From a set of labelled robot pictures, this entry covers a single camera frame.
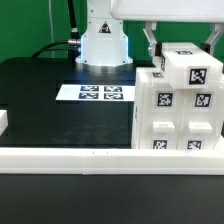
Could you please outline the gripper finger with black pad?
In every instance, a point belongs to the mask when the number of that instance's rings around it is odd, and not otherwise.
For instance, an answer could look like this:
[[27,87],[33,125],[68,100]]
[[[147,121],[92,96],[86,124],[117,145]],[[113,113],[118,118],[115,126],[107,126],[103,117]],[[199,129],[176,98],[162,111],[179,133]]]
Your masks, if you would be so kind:
[[213,54],[215,45],[224,35],[224,23],[216,23],[212,26],[212,32],[208,39],[200,45],[200,48],[208,54]]
[[154,31],[156,30],[157,23],[146,21],[144,26],[144,34],[148,40],[148,52],[151,57],[161,56],[162,53],[162,43],[158,42],[154,36]]

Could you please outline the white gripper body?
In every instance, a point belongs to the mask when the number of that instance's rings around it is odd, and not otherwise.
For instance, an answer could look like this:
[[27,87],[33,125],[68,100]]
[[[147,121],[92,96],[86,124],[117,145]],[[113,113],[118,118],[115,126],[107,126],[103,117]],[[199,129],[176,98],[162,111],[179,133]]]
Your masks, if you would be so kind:
[[116,19],[224,23],[224,0],[110,0]]

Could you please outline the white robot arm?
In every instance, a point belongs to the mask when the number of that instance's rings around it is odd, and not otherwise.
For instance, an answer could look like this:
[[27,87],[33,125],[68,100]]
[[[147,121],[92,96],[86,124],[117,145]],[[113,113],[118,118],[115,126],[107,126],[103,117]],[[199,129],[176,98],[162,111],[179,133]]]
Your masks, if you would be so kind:
[[151,52],[158,52],[153,31],[158,22],[212,23],[203,45],[209,53],[224,34],[224,0],[87,0],[87,29],[81,37],[79,67],[114,71],[129,66],[125,20],[143,21]]

